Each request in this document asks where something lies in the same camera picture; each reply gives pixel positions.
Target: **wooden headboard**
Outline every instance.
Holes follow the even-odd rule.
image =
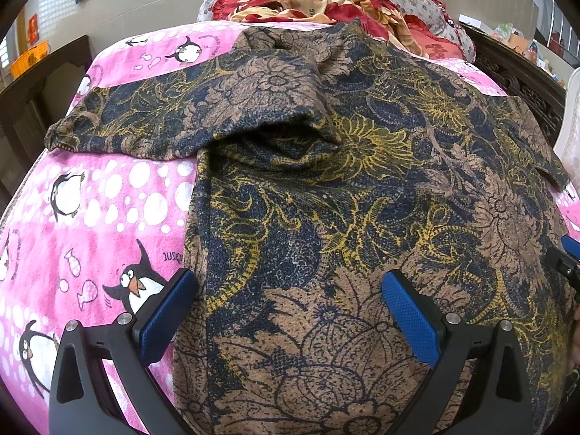
[[[508,95],[526,101],[544,137],[554,146],[564,117],[565,89],[508,46],[469,26],[465,26],[465,31],[476,46],[475,66]]]

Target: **metal screw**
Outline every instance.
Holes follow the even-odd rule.
[[[461,322],[461,318],[459,317],[459,314],[456,314],[454,312],[449,312],[446,316],[445,316],[445,320],[447,322],[449,322],[450,324],[459,324],[459,322]]]
[[[72,321],[68,321],[67,325],[65,327],[65,329],[68,332],[72,332],[74,329],[76,329],[78,327],[78,321],[75,321],[74,319]]]
[[[119,314],[119,316],[117,317],[117,324],[119,325],[127,325],[129,322],[131,322],[133,319],[133,316],[128,313],[128,312],[123,312],[122,314]]]
[[[501,321],[500,327],[502,328],[502,330],[509,332],[513,328],[513,325],[511,324],[510,321]]]

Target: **window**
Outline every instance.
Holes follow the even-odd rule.
[[[6,46],[6,37],[0,44],[0,62],[2,62],[2,68],[6,68],[10,65],[10,60],[8,60],[8,48]]]

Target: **fish print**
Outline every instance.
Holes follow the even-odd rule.
[[[76,294],[79,309],[82,311],[82,308],[86,303],[91,303],[97,299],[98,294],[99,289],[95,282],[91,279],[87,279],[82,285],[82,292]]]
[[[70,249],[66,255],[65,259],[69,261],[69,268],[71,270],[72,275],[75,278],[78,278],[80,275],[80,261],[73,255],[73,249]]]

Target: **plastic bag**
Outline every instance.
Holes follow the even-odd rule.
[[[500,24],[497,28],[495,28],[491,37],[503,42],[504,44],[507,44],[509,41],[509,36],[511,36],[512,29],[512,23]]]
[[[538,45],[535,39],[532,40],[532,42],[524,52],[524,57],[526,57],[526,59],[531,61],[534,65],[541,66],[541,64],[538,62],[539,61],[541,62],[542,58],[538,52]]]

